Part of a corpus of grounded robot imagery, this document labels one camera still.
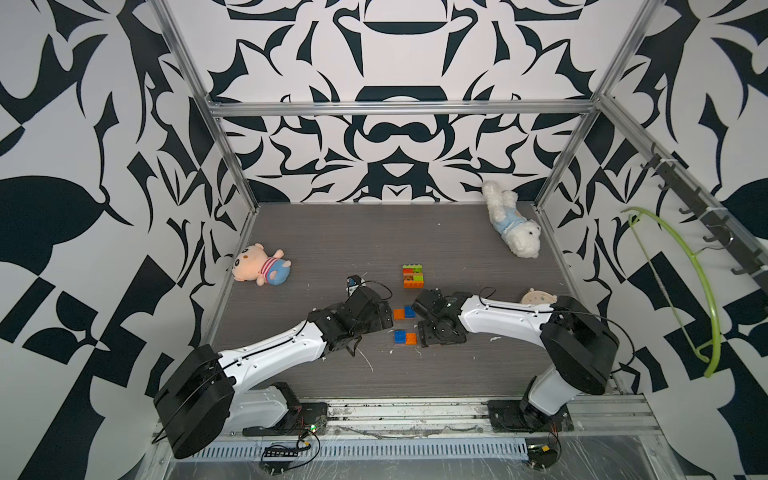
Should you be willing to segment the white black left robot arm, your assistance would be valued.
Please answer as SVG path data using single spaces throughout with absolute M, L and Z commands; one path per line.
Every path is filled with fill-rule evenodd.
M 314 309 L 295 327 L 266 340 L 221 352 L 208 344 L 197 347 L 154 396 L 161 429 L 152 441 L 167 441 L 174 457 L 183 459 L 223 432 L 270 429 L 288 414 L 291 391 L 269 386 L 246 399 L 249 390 L 333 352 L 355 355 L 363 335 L 392 325 L 388 301 L 359 286 L 345 301 Z

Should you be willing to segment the blue 2x2 lego brick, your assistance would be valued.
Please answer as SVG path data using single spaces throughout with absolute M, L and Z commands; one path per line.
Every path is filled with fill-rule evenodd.
M 396 330 L 394 332 L 394 343 L 405 345 L 407 343 L 407 333 L 403 330 Z

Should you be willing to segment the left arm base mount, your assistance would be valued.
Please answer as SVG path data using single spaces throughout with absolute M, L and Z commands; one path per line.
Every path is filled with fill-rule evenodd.
M 255 436 L 286 436 L 300 430 L 324 434 L 327 430 L 329 404 L 302 402 L 285 382 L 276 382 L 265 389 L 254 390 L 258 398 L 255 413 L 259 420 L 247 420 L 242 434 Z

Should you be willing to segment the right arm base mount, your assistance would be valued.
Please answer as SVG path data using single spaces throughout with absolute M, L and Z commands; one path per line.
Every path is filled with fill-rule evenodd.
M 539 412 L 523 400 L 489 400 L 487 409 L 494 432 L 538 433 L 574 430 L 566 405 L 553 416 Z

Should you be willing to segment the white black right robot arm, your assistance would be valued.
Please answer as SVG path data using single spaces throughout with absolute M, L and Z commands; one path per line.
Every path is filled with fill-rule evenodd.
M 555 416 L 580 394 L 604 394 L 620 346 L 607 322 L 570 296 L 553 303 L 521 304 L 433 289 L 422 291 L 412 309 L 420 317 L 424 347 L 462 344 L 472 333 L 543 348 L 551 365 L 532 380 L 519 407 L 523 416 L 535 420 Z

